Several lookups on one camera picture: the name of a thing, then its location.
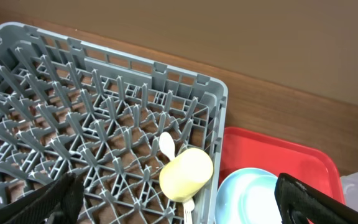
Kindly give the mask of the yellow plastic cup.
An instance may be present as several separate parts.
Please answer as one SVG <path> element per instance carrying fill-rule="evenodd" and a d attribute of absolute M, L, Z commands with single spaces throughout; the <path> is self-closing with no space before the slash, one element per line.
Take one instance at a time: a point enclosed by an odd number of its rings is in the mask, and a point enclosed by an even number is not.
<path fill-rule="evenodd" d="M 210 156 L 201 149 L 189 148 L 160 171 L 160 188 L 170 200 L 185 202 L 207 183 L 213 172 Z"/>

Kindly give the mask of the white plastic fork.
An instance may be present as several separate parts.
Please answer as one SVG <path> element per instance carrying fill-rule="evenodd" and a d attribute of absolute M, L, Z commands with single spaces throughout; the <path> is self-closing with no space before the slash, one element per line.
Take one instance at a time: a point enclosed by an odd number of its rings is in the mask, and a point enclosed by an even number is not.
<path fill-rule="evenodd" d="M 193 224 L 192 219 L 192 211 L 195 208 L 195 203 L 192 198 L 187 200 L 186 202 L 183 202 L 183 209 L 184 209 L 184 224 Z"/>

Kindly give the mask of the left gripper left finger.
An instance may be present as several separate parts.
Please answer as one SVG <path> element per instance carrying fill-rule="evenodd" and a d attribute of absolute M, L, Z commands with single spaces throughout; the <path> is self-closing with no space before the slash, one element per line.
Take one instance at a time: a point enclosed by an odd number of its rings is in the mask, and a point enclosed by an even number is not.
<path fill-rule="evenodd" d="M 62 175 L 42 188 L 0 208 L 0 224 L 76 223 L 83 206 L 83 179 Z"/>

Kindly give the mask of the white plastic spoon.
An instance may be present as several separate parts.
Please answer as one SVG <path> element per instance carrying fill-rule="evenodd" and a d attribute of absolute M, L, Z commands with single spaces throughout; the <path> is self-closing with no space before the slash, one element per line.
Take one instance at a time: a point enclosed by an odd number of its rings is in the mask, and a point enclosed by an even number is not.
<path fill-rule="evenodd" d="M 159 137 L 159 147 L 161 152 L 169 158 L 170 161 L 175 158 L 175 143 L 168 132 L 163 132 Z"/>

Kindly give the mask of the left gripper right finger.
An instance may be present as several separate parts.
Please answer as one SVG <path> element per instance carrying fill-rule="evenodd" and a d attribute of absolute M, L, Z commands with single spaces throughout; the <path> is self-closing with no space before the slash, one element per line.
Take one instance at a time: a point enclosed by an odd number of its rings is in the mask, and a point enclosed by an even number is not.
<path fill-rule="evenodd" d="M 358 212 L 287 173 L 278 176 L 275 200 L 283 224 L 358 224 Z"/>

